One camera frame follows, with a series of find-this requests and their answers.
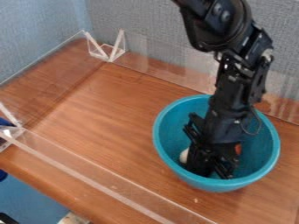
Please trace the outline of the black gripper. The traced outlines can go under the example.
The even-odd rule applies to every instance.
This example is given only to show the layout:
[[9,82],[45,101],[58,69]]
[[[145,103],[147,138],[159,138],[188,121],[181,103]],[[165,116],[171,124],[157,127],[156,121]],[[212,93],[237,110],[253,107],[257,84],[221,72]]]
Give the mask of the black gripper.
[[252,107],[243,102],[224,102],[207,95],[200,102],[208,107],[205,116],[189,113],[189,121],[183,127],[191,140],[185,169],[208,177],[213,172],[216,151],[215,172],[223,179],[231,179],[239,166],[239,142],[245,133],[241,127],[248,125]]

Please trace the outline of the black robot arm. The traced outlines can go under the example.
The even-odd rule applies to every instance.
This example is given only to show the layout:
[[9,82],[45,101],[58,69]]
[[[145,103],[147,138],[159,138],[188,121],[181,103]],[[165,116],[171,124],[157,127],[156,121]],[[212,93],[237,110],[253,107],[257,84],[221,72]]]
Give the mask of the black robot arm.
[[215,93],[205,116],[189,113],[183,127],[191,145],[185,169],[207,177],[233,177],[241,137],[257,120],[253,105],[265,93],[273,62],[272,39],[252,19],[247,0],[172,0],[180,9],[191,46],[219,62]]

